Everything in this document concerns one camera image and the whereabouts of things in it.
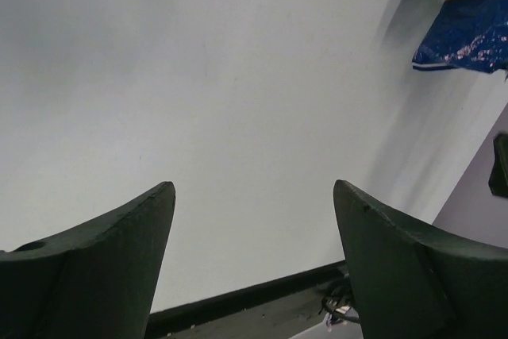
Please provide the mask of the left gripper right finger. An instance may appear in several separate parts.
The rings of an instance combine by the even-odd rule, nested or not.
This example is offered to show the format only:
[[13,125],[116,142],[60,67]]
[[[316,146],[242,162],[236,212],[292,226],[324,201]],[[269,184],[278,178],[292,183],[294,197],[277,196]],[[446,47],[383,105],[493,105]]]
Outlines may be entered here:
[[333,201],[365,338],[505,338],[507,251],[338,180]]

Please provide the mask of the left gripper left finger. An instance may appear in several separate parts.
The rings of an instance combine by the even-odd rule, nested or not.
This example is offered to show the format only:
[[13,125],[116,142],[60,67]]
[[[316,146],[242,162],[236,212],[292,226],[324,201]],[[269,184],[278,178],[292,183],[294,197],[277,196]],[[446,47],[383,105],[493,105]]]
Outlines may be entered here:
[[175,211],[162,182],[110,212],[1,253],[3,338],[142,338]]

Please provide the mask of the blue Doritos chips bag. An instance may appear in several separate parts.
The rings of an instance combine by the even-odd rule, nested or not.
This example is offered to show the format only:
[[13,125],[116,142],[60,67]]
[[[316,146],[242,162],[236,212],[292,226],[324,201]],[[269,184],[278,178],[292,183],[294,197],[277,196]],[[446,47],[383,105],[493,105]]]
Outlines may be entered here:
[[507,71],[507,0],[444,0],[412,59],[419,71]]

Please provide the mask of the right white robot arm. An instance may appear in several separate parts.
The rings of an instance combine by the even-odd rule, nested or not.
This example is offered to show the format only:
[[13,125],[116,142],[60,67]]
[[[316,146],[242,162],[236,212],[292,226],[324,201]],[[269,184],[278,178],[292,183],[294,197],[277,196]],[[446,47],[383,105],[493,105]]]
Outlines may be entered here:
[[508,198],[508,136],[498,133],[493,140],[495,161],[491,170],[488,185],[493,196]]

